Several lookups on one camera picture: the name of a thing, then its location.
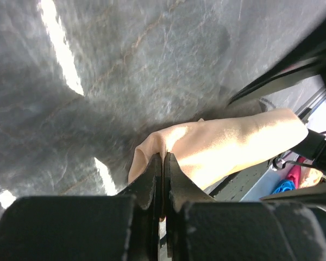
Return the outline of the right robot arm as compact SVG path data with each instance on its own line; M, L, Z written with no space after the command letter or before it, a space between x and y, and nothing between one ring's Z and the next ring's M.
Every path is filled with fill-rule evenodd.
M269 71L237 92L229 103L273 94L316 75L326 89L326 18ZM326 174L326 136L323 134L309 130L307 137L291 151L311 160L310 167Z

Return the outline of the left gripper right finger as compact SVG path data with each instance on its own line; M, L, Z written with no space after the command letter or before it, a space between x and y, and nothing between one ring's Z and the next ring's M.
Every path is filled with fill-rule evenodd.
M217 202L164 161L167 255L172 260L326 260L326 184Z

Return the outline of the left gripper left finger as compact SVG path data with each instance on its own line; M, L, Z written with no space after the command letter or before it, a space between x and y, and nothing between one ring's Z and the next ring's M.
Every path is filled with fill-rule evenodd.
M0 260L158 260L158 154L116 196L29 196L0 219Z

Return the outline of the peach satin napkin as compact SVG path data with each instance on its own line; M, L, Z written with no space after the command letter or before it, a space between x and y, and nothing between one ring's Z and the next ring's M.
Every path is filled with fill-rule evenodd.
M181 123L153 132L135 148L128 182L144 173L151 156L158 153L165 158L172 153L183 173L206 189L225 176L288 151L307 135L307 127L286 108Z

